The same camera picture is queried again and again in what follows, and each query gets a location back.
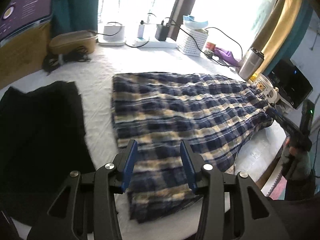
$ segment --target pink rug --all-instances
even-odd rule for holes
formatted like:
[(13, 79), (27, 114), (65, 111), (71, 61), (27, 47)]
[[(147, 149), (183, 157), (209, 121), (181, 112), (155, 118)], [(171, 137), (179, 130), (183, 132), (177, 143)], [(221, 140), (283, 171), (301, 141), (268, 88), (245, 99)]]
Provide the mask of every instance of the pink rug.
[(284, 199), (285, 186), (287, 185), (287, 180), (281, 176), (280, 181), (276, 185), (276, 187), (272, 190), (269, 195), (273, 200)]

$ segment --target black charger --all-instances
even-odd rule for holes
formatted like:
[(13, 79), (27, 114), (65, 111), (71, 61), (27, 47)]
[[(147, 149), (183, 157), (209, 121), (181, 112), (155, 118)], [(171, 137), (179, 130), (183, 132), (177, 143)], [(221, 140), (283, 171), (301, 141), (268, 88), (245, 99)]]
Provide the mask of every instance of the black charger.
[(168, 37), (169, 29), (170, 29), (169, 24), (167, 23), (166, 25), (164, 25), (164, 21), (162, 21), (161, 24), (158, 24), (155, 38), (158, 41), (165, 41)]

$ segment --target computer screen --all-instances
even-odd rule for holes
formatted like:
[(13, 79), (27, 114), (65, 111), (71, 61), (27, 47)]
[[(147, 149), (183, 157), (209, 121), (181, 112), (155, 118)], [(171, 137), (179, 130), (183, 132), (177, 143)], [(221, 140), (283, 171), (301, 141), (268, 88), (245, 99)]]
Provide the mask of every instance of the computer screen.
[(290, 59), (281, 59), (268, 75), (279, 94), (297, 109), (313, 90), (310, 82)]
[(0, 18), (0, 41), (51, 14), (52, 0), (11, 0)]

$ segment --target black cable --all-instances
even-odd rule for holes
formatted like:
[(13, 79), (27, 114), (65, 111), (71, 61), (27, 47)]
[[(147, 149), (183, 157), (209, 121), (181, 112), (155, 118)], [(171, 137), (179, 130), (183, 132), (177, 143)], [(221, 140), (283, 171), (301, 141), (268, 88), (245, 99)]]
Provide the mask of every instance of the black cable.
[(155, 14), (153, 14), (153, 13), (147, 13), (147, 14), (151, 14), (151, 15), (153, 15), (154, 17), (156, 17), (156, 15), (155, 15)]
[(63, 55), (64, 62), (77, 61), (77, 62), (87, 62), (91, 59), (88, 57), (88, 49), (85, 46), (79, 46), (78, 48), (72, 50), (66, 55)]
[(170, 17), (166, 17), (166, 18), (164, 18), (164, 19), (169, 19), (169, 21), (168, 21), (168, 23), (170, 22), (170, 20), (172, 20), (173, 22), (174, 22), (174, 24), (172, 24), (172, 23), (169, 23), (170, 25), (172, 25), (172, 26), (179, 26), (179, 25), (182, 25), (182, 23), (176, 23), (175, 22), (175, 20), (173, 20), (173, 19), (171, 19)]
[[(73, 49), (68, 54), (62, 56), (63, 61), (71, 62), (87, 62), (90, 61), (91, 58), (88, 57), (88, 49), (85, 46), (79, 46), (76, 49)], [(42, 69), (50, 74), (52, 71), (56, 70), (60, 67), (59, 56), (55, 54), (48, 54), (42, 63)]]
[[(205, 30), (207, 30), (207, 29), (216, 29), (216, 30), (218, 30), (218, 31), (221, 31), (224, 35), (226, 35), (222, 30), (220, 30), (220, 29), (218, 29), (218, 28), (216, 28), (216, 27), (208, 27), (208, 28), (205, 28)], [(241, 49), (241, 58), (243, 58), (243, 51), (242, 51), (242, 47), (241, 47), (241, 45), (238, 43), (238, 42), (236, 42), (233, 38), (230, 38), (228, 35), (226, 35), (229, 39), (231, 39), (231, 40), (233, 40), (236, 44), (238, 44), (239, 46), (240, 46), (240, 49)]]
[[(198, 46), (195, 38), (194, 38), (191, 34), (187, 33), (187, 32), (186, 32), (185, 30), (183, 30), (181, 27), (179, 27), (179, 29), (182, 30), (184, 33), (188, 34), (188, 35), (194, 40), (194, 42), (195, 42), (197, 48), (199, 49), (199, 51), (201, 51), (203, 54), (205, 54), (205, 55), (207, 56), (207, 54), (204, 53), (204, 52), (199, 48), (199, 46)], [(226, 66), (226, 67), (238, 67), (238, 66), (221, 64), (220, 62), (218, 62), (217, 60), (215, 60), (215, 59), (213, 59), (213, 58), (212, 58), (212, 60), (215, 61), (216, 63), (218, 63), (218, 64), (221, 65), (221, 66)]]
[(317, 98), (316, 98), (315, 106), (316, 106), (316, 104), (317, 104), (317, 102), (318, 102), (319, 98), (320, 98), (320, 93), (318, 94), (318, 96), (317, 96)]
[(127, 45), (128, 47), (130, 48), (141, 48), (143, 47), (144, 45), (146, 45), (148, 42), (150, 41), (150, 38), (148, 39), (148, 41), (145, 43), (145, 44), (142, 44), (142, 45), (139, 45), (139, 46), (131, 46), (131, 45), (128, 45), (126, 42), (124, 42), (125, 45)]
[(316, 141), (315, 160), (314, 160), (314, 162), (313, 162), (313, 167), (312, 167), (312, 170), (313, 170), (313, 171), (315, 170), (315, 166), (316, 166), (316, 158), (317, 158), (317, 151), (318, 151), (319, 133), (320, 133), (320, 128), (319, 128), (319, 130), (318, 130), (317, 141)]
[(111, 34), (111, 35), (110, 35), (110, 34), (97, 33), (97, 32), (90, 31), (90, 30), (89, 30), (89, 32), (91, 32), (91, 33), (95, 33), (95, 34), (104, 35), (104, 36), (114, 36), (114, 35), (117, 35), (117, 34), (121, 31), (121, 29), (122, 29), (122, 27), (123, 27), (123, 26), (122, 26), (122, 24), (121, 24), (121, 23), (119, 23), (119, 22), (108, 22), (108, 23), (118, 23), (118, 24), (120, 24), (120, 26), (119, 26), (119, 27), (120, 27), (120, 28), (119, 28), (119, 30), (118, 30), (115, 34)]

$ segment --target curtain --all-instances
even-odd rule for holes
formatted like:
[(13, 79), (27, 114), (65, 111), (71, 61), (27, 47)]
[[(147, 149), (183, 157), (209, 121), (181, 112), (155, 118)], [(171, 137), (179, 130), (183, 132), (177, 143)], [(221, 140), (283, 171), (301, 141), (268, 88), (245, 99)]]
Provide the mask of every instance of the curtain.
[(282, 58), (291, 58), (306, 34), (312, 12), (313, 8), (309, 2), (303, 0), (292, 30), (270, 64), (263, 71), (264, 75), (268, 75)]
[(302, 2), (303, 0), (277, 1), (273, 14), (270, 16), (268, 22), (253, 43), (253, 46), (256, 46), (255, 48), (261, 50), (265, 56), (263, 63), (253, 76), (262, 73), (268, 67), (268, 65), (279, 52), (282, 45), (285, 43), (296, 22)]
[(53, 0), (52, 37), (81, 30), (97, 30), (98, 0)]

